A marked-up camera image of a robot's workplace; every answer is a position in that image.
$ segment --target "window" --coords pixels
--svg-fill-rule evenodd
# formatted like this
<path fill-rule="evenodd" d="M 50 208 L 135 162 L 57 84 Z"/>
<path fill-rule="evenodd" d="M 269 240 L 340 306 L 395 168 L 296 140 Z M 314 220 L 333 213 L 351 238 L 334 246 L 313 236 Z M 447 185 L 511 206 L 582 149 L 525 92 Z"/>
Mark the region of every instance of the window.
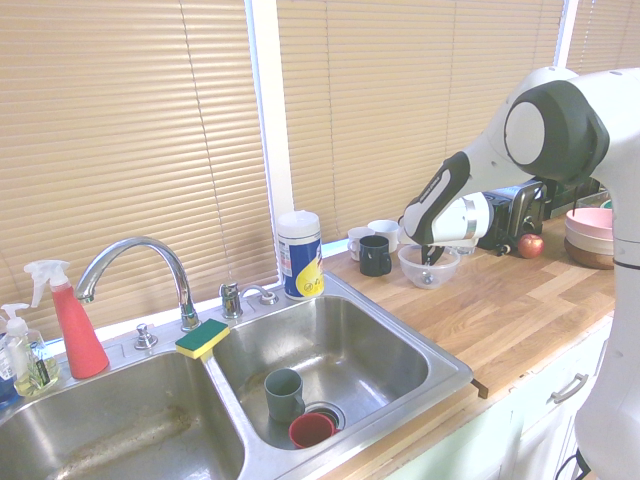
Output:
<path fill-rule="evenodd" d="M 75 283 L 117 240 L 182 260 L 195 300 L 229 276 L 277 278 L 242 0 L 2 2 L 0 298 L 30 302 L 33 260 Z M 119 257 L 87 306 L 94 326 L 175 308 L 149 249 Z M 50 295 L 25 311 L 59 336 Z"/>
<path fill-rule="evenodd" d="M 567 67 L 592 73 L 640 66 L 640 0 L 579 0 Z"/>
<path fill-rule="evenodd" d="M 398 218 L 532 70 L 562 0 L 278 0 L 296 209 L 324 241 Z"/>

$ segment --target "cabinet handle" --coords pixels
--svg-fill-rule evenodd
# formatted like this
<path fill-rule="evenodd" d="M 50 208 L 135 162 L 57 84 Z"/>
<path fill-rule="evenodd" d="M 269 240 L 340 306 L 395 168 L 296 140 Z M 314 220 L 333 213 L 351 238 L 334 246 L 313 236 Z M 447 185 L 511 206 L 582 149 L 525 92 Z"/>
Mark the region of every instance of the cabinet handle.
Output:
<path fill-rule="evenodd" d="M 576 393 L 578 393 L 582 389 L 582 387 L 584 387 L 587 384 L 587 380 L 589 380 L 589 375 L 587 375 L 586 373 L 584 375 L 582 375 L 580 373 L 576 373 L 576 376 L 574 377 L 573 380 L 571 380 L 571 383 L 577 381 L 578 385 L 576 385 L 575 387 L 573 387 L 571 390 L 569 390 L 566 393 L 562 393 L 561 394 L 560 392 L 562 390 L 565 390 L 566 388 L 568 388 L 569 385 L 571 385 L 571 383 L 569 385 L 567 385 L 566 387 L 564 387 L 562 390 L 560 390 L 560 392 L 553 392 L 551 394 L 551 399 L 553 400 L 553 403 L 555 403 L 556 405 L 560 405 L 565 400 L 569 400 Z"/>

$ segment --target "faucet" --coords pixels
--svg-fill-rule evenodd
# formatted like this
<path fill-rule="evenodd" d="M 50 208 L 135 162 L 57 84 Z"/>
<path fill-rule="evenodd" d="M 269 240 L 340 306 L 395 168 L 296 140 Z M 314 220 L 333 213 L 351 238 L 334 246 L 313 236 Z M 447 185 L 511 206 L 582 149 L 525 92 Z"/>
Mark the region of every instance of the faucet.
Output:
<path fill-rule="evenodd" d="M 182 331 L 189 332 L 196 328 L 200 325 L 200 320 L 198 319 L 198 314 L 193 307 L 191 290 L 189 288 L 187 274 L 184 271 L 182 263 L 180 263 L 176 254 L 173 253 L 173 251 L 164 243 L 149 237 L 131 237 L 125 240 L 120 240 L 100 252 L 82 274 L 82 277 L 76 287 L 76 298 L 84 303 L 92 302 L 95 295 L 96 283 L 107 266 L 109 266 L 109 264 L 122 252 L 137 245 L 149 247 L 155 250 L 160 254 L 164 261 L 167 262 L 167 265 L 169 265 L 171 273 L 173 274 L 173 280 L 175 281 L 176 289 L 178 291 L 180 313 L 182 316 Z"/>
<path fill-rule="evenodd" d="M 265 290 L 260 285 L 249 285 L 242 293 L 238 293 L 238 282 L 223 283 L 220 285 L 220 298 L 222 299 L 222 316 L 228 319 L 240 318 L 244 313 L 240 306 L 240 300 L 250 290 L 258 290 L 261 294 L 262 305 L 273 305 L 278 301 L 278 296 Z"/>

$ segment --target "spray bottle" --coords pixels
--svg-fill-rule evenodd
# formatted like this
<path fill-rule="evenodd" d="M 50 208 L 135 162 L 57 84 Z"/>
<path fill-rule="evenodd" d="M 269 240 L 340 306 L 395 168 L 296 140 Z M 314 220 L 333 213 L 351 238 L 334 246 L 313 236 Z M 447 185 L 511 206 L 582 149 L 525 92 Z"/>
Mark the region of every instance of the spray bottle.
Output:
<path fill-rule="evenodd" d="M 15 375 L 9 359 L 6 333 L 7 321 L 0 316 L 0 410 L 20 398 L 16 389 L 13 388 Z"/>
<path fill-rule="evenodd" d="M 56 383 L 60 367 L 37 330 L 16 316 L 16 310 L 29 308 L 26 303 L 2 305 L 7 315 L 7 350 L 16 375 L 15 388 L 23 397 L 33 397 Z"/>
<path fill-rule="evenodd" d="M 34 282 L 32 307 L 38 306 L 44 286 L 49 282 L 71 375 L 83 379 L 107 368 L 109 359 L 87 313 L 73 294 L 73 287 L 64 273 L 68 267 L 69 263 L 61 260 L 40 260 L 25 266 L 24 271 L 31 274 Z"/>

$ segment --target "countertop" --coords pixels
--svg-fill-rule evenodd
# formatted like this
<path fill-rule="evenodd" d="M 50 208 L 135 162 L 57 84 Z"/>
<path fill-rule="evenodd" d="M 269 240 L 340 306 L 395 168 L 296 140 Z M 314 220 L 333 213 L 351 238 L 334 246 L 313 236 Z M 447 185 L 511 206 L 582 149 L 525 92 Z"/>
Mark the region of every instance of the countertop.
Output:
<path fill-rule="evenodd" d="M 325 270 L 467 363 L 474 382 L 323 480 L 385 478 L 508 395 L 528 372 L 610 321 L 613 271 L 585 268 L 569 258 L 564 216 L 546 221 L 541 236 L 545 249 L 534 259 L 476 249 L 436 290 L 414 287 L 397 253 L 391 273 L 378 278 L 361 275 L 348 252 L 324 260 Z"/>

